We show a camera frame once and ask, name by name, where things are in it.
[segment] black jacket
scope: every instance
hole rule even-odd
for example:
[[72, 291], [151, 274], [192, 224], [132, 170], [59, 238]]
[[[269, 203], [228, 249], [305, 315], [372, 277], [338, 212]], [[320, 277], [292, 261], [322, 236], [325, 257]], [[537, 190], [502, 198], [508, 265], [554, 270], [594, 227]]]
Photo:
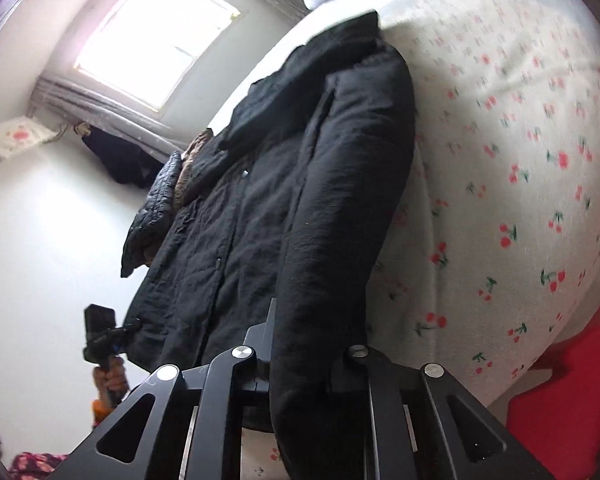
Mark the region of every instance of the black jacket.
[[201, 149], [129, 307], [143, 322], [129, 359], [189, 368], [239, 345], [278, 298], [270, 414], [294, 480], [355, 478], [338, 460], [348, 437], [326, 383], [333, 360], [364, 341], [365, 285], [413, 137], [410, 75], [376, 13], [321, 33], [253, 85]]

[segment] window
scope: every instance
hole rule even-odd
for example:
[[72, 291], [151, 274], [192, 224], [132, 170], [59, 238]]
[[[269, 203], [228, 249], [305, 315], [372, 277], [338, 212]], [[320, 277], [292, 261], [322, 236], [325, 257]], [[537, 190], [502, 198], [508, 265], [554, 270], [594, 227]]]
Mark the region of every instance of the window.
[[120, 0], [75, 67], [158, 111], [239, 15], [222, 0]]

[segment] hand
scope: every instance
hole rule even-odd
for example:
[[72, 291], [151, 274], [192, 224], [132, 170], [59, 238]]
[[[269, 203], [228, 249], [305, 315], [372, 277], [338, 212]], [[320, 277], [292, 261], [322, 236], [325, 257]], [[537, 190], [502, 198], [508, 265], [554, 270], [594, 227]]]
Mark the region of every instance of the hand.
[[93, 369], [93, 383], [98, 390], [98, 398], [104, 408], [113, 409], [109, 401], [107, 391], [116, 392], [123, 396], [129, 391], [129, 385], [126, 382], [124, 360], [120, 356], [109, 359], [109, 371], [105, 372], [99, 366]]

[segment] round metal joint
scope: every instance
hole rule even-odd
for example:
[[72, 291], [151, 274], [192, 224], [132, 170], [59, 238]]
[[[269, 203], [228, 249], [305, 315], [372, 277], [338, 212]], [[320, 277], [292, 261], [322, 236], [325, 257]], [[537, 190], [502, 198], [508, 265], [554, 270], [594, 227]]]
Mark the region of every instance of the round metal joint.
[[253, 354], [253, 349], [248, 346], [237, 346], [231, 352], [231, 355], [237, 359], [246, 359], [251, 354]]
[[364, 345], [353, 345], [349, 347], [351, 357], [366, 357], [369, 355], [369, 348]]
[[158, 368], [158, 379], [161, 381], [171, 381], [175, 376], [178, 375], [178, 367], [174, 365], [164, 365]]
[[429, 377], [437, 379], [442, 377], [442, 375], [445, 373], [445, 369], [438, 363], [429, 363], [424, 367], [424, 373], [426, 373]]

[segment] person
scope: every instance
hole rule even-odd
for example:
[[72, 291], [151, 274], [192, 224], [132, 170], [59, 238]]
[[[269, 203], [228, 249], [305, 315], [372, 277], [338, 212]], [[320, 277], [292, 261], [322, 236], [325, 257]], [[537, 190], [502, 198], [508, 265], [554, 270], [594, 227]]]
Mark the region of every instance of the person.
[[[129, 391], [122, 357], [112, 357], [109, 371], [100, 367], [93, 369], [93, 383], [98, 391], [98, 398], [91, 404], [93, 411], [93, 427], [99, 425], [116, 408], [109, 400], [108, 391], [121, 396]], [[51, 453], [24, 452], [13, 459], [9, 475], [13, 480], [44, 480], [68, 455]], [[2, 458], [2, 442], [0, 440], [0, 459]]]

